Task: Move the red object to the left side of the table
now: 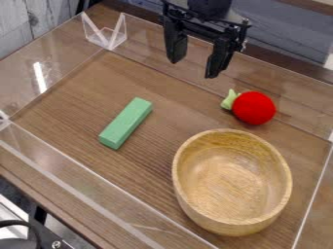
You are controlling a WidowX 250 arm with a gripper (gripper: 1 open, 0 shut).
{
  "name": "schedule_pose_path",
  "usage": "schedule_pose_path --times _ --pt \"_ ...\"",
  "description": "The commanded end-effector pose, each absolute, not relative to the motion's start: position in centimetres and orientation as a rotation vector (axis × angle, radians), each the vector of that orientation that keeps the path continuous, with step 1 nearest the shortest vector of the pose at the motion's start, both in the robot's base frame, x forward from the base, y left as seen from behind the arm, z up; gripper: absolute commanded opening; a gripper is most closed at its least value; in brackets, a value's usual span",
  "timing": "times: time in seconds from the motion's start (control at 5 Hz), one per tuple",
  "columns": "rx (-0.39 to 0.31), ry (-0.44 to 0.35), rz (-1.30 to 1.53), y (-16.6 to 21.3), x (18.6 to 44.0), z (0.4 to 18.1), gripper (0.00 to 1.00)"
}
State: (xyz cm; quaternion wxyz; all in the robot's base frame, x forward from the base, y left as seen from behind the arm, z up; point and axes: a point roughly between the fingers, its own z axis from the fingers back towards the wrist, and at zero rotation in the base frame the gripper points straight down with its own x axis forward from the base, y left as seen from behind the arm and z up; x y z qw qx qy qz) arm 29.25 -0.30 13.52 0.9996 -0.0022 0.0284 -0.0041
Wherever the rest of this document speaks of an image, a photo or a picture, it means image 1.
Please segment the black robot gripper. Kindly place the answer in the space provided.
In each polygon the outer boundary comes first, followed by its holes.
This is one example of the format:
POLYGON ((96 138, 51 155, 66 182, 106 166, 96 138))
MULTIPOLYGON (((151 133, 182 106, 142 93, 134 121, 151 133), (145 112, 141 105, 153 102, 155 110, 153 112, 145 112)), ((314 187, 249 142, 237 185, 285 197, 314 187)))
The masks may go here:
POLYGON ((166 57, 173 64, 187 54, 186 34, 206 41, 215 39, 206 66, 207 79, 215 78, 226 69, 234 54, 234 41, 245 42, 248 29, 252 27, 249 19, 233 10, 231 2, 233 0, 162 0, 166 57))

